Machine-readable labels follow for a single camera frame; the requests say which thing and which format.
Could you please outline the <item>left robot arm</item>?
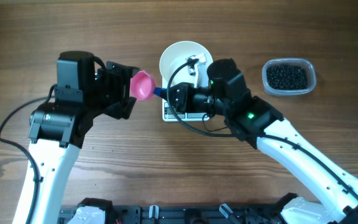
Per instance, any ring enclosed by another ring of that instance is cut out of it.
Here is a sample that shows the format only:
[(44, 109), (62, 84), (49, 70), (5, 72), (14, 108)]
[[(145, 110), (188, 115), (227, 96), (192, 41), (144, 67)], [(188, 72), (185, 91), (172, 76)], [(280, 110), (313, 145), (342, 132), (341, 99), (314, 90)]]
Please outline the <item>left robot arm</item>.
[(68, 177), (93, 120), (105, 114), (128, 119), (136, 99), (129, 94), (139, 68), (90, 52), (66, 51), (57, 60), (55, 101), (30, 116), (29, 162), (14, 223), (55, 223)]

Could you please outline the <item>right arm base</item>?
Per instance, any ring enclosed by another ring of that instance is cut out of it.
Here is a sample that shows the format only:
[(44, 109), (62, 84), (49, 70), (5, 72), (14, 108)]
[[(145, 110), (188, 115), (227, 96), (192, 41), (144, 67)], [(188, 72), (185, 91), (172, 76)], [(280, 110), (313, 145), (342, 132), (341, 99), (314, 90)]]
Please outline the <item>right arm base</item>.
[(335, 223), (326, 208), (294, 193), (287, 193), (274, 206), (274, 213), (287, 224)]

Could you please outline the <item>pink scoop blue handle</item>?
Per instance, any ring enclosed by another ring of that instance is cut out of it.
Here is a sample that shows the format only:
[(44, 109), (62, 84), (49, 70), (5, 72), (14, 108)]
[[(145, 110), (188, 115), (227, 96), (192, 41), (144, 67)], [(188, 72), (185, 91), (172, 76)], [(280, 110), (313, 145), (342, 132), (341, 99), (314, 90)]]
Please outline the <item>pink scoop blue handle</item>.
[(154, 96), (167, 99), (167, 89), (156, 86), (154, 77), (144, 70), (137, 72), (130, 82), (130, 94), (138, 100), (151, 100)]

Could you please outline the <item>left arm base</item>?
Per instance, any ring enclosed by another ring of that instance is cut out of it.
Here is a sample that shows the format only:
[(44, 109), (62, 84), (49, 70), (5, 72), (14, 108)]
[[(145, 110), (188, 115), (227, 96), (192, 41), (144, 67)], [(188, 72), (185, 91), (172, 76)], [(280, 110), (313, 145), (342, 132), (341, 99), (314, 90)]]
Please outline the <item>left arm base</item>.
[(76, 213), (68, 224), (121, 224), (120, 215), (112, 201), (98, 198), (85, 198), (78, 204)]

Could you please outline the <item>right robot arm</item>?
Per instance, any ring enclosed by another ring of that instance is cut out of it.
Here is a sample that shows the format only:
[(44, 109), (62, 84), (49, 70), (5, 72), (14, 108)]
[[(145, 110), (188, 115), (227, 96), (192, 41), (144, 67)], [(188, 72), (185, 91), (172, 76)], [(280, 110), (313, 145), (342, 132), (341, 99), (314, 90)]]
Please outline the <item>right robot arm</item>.
[(277, 216), (284, 223), (358, 223), (358, 178), (346, 172), (309, 143), (281, 112), (252, 96), (232, 59), (213, 62), (207, 69), (209, 87), (191, 83), (167, 85), (173, 115), (221, 115), (229, 138), (247, 141), (291, 172), (318, 200), (287, 194)]

